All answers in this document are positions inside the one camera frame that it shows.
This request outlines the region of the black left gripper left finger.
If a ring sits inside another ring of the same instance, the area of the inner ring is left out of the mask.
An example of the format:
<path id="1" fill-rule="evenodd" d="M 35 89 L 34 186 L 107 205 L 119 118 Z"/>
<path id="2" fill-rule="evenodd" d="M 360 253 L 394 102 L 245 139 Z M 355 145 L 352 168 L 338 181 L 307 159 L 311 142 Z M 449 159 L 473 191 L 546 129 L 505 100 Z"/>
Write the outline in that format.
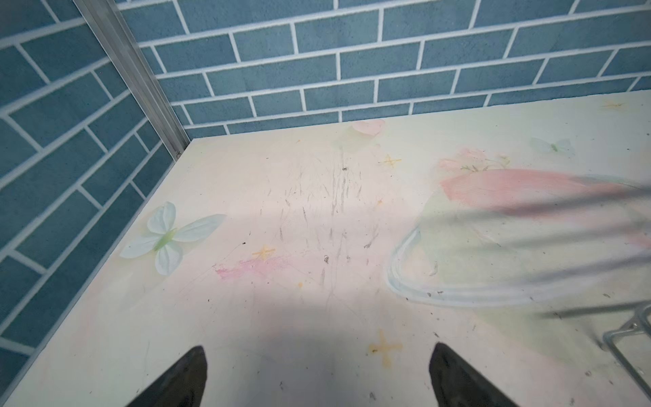
<path id="1" fill-rule="evenodd" d="M 204 349 L 195 346 L 137 395 L 128 407 L 200 406 L 207 376 Z"/>

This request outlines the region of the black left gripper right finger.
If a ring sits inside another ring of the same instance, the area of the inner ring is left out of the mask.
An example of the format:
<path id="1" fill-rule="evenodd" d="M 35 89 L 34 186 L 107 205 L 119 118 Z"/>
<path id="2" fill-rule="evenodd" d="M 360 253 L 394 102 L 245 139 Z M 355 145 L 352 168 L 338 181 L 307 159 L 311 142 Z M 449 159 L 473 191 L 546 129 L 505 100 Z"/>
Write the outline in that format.
<path id="1" fill-rule="evenodd" d="M 442 342 L 436 343 L 433 349 L 429 374 L 439 406 L 516 407 L 516 403 Z"/>

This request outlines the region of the metal wire dish rack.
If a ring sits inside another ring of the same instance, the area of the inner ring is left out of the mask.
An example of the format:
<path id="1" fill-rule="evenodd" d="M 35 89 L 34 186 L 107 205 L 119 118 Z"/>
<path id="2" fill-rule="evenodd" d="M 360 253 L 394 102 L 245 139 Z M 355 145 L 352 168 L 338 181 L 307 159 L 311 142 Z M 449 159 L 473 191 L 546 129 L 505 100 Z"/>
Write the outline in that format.
<path id="1" fill-rule="evenodd" d="M 635 359 L 643 350 L 650 350 L 650 302 L 637 306 L 632 317 L 621 327 L 605 332 L 603 343 L 634 381 L 644 396 L 650 400 L 650 377 L 646 377 Z"/>

